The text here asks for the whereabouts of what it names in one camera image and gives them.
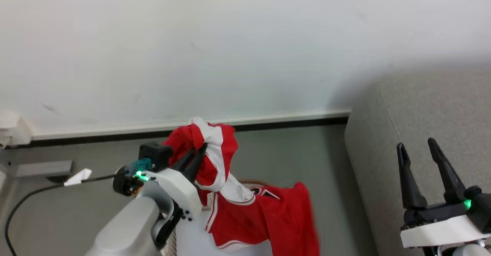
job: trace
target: gray floor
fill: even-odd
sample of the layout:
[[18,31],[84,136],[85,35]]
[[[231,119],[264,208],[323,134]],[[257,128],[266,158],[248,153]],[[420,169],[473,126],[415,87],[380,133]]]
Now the gray floor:
[[[310,191],[321,255],[376,255],[346,153],[344,128],[333,125],[238,132],[239,150],[232,172],[239,179],[260,179],[280,187],[302,181]],[[93,176],[103,176],[136,160],[138,146],[145,141],[17,149],[0,154],[0,163],[11,161],[15,166],[72,159],[75,170],[87,167]],[[10,203],[3,203],[4,207],[12,207],[22,195],[48,185],[46,179],[14,182],[9,198],[4,198]],[[11,223],[12,242],[19,256],[82,256],[98,231],[128,200],[114,193],[109,181],[40,193],[16,213]],[[3,223],[5,214],[0,217]],[[0,255],[9,255],[4,240]]]

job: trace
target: black baseboard strip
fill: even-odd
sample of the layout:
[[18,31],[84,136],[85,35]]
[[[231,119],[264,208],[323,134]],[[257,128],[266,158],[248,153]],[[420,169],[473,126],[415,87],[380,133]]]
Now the black baseboard strip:
[[[302,120],[302,121],[290,121],[290,122],[279,122],[279,123],[238,125],[238,126],[234,126],[234,128],[236,132],[241,132],[241,131],[268,130],[268,129],[280,129],[280,128],[291,128],[291,127],[339,125],[339,124],[346,124],[347,121],[348,121],[348,117],[340,117],[340,118],[325,118],[325,119],[317,119],[317,120]],[[171,132],[172,131],[167,130],[167,131],[156,131],[156,132],[105,135],[105,136],[35,140],[27,145],[19,145],[12,148],[7,147],[7,149],[65,146],[65,145],[73,145],[73,144],[100,143],[100,142],[122,141],[122,140],[132,140],[132,139],[165,138],[168,137]]]

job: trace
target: gray sofa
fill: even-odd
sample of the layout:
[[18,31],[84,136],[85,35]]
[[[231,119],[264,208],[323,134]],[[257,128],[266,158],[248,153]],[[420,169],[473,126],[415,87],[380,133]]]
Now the gray sofa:
[[466,187],[491,193],[491,73],[392,76],[368,91],[349,116],[346,147],[380,256],[404,249],[396,145],[403,142],[428,204],[444,202],[427,139],[437,140]]

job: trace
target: red and white jersey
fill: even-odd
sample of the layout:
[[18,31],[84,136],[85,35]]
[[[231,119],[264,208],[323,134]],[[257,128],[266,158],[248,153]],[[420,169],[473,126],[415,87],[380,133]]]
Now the red and white jersey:
[[219,249],[234,251],[270,240],[274,256],[318,256],[319,242],[307,188],[273,186],[245,188],[230,173],[237,150],[231,126],[193,118],[174,130],[164,144],[171,146],[174,164],[189,149],[208,143],[206,156],[196,177],[200,198],[207,202],[213,192],[205,231],[213,235]]

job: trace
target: white wall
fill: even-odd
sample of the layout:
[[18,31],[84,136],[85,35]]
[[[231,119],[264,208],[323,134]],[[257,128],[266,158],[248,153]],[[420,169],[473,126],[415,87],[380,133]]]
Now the white wall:
[[0,109],[38,138],[342,112],[491,55],[491,0],[0,0],[0,22]]

